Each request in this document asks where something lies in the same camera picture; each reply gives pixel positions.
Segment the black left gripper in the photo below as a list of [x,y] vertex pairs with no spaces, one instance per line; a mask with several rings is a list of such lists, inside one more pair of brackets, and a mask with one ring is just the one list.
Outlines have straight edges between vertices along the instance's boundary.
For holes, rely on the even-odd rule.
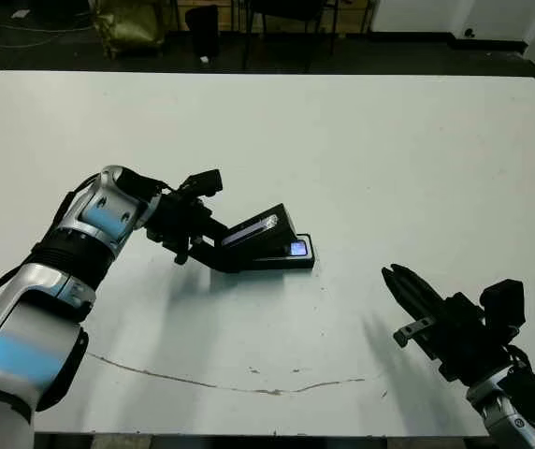
[[211,211],[196,196],[183,196],[178,192],[161,194],[144,228],[149,240],[176,255],[175,263],[178,265],[184,265],[190,256],[222,273],[241,272],[240,262],[235,256],[204,240],[195,240],[204,236],[222,241],[228,233],[228,227],[212,218]]

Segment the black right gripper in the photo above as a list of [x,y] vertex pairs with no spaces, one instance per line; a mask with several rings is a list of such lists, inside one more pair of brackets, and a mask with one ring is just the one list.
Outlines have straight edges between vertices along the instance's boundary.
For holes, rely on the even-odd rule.
[[483,322],[484,310],[465,295],[443,299],[424,279],[399,264],[382,268],[385,285],[413,319],[393,334],[399,346],[414,341],[452,382],[476,385],[510,365],[510,356]]

